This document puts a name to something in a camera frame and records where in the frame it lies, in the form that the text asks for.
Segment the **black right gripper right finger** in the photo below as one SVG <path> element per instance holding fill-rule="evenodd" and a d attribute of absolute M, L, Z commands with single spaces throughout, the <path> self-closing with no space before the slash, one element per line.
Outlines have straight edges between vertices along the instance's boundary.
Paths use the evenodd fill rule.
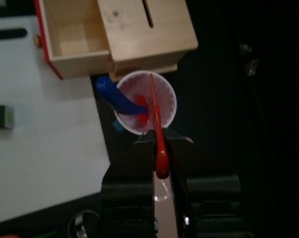
<path fill-rule="evenodd" d="M 234 167 L 174 130 L 164 133 L 180 238 L 255 238 Z"/>

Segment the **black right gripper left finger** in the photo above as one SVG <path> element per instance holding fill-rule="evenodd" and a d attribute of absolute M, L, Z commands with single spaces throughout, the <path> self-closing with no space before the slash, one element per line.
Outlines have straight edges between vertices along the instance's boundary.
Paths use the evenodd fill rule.
<path fill-rule="evenodd" d="M 102 182 L 100 238 L 156 238 L 154 215 L 155 133 L 114 160 Z"/>

